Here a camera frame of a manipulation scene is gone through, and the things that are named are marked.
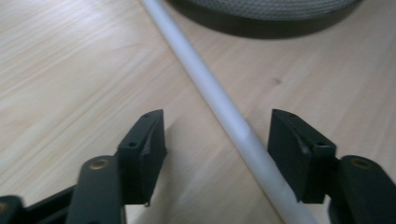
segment wood grain surface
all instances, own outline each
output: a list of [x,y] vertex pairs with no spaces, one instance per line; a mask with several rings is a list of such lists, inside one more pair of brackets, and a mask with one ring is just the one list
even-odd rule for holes
[[[396,181],[396,1],[366,0],[323,32],[224,35],[172,16],[266,145],[271,110],[299,115]],[[142,5],[0,2],[0,195],[29,205],[74,185],[162,108],[169,154],[128,223],[282,223]],[[309,205],[329,223],[327,205]]]

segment gray round object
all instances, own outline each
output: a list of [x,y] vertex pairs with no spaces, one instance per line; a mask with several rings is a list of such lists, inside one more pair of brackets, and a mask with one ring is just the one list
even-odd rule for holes
[[180,12],[202,25],[225,33],[250,37],[290,37],[312,33],[340,21],[361,2],[361,0],[168,1]]
[[349,7],[356,0],[185,0],[244,18],[269,21],[305,20]]

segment metal screw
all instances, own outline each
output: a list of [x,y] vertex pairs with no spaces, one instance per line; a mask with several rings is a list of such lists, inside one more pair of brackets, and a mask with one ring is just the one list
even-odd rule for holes
[[97,161],[94,161],[93,163],[91,163],[90,169],[100,170],[100,169],[106,168],[108,165],[109,165],[108,160],[101,159],[101,160],[97,160]]
[[3,214],[8,209],[7,203],[0,203],[0,214]]
[[353,159],[351,163],[364,170],[370,170],[372,168],[372,164],[370,162],[361,159]]

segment white plastic tube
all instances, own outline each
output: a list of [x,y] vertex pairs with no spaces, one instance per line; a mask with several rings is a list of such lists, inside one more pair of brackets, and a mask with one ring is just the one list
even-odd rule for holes
[[152,19],[286,223],[317,223],[297,200],[261,141],[159,0],[142,0]]

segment light wood tabletop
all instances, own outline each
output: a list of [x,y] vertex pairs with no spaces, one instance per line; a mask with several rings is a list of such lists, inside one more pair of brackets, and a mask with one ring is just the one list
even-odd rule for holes
[[[168,9],[265,145],[272,109],[287,110],[338,158],[366,157],[396,181],[396,1],[283,40]],[[282,223],[139,1],[0,2],[0,195],[29,205],[74,185],[155,109],[168,155],[151,207],[128,206],[128,223]],[[326,204],[308,207],[329,223]]]

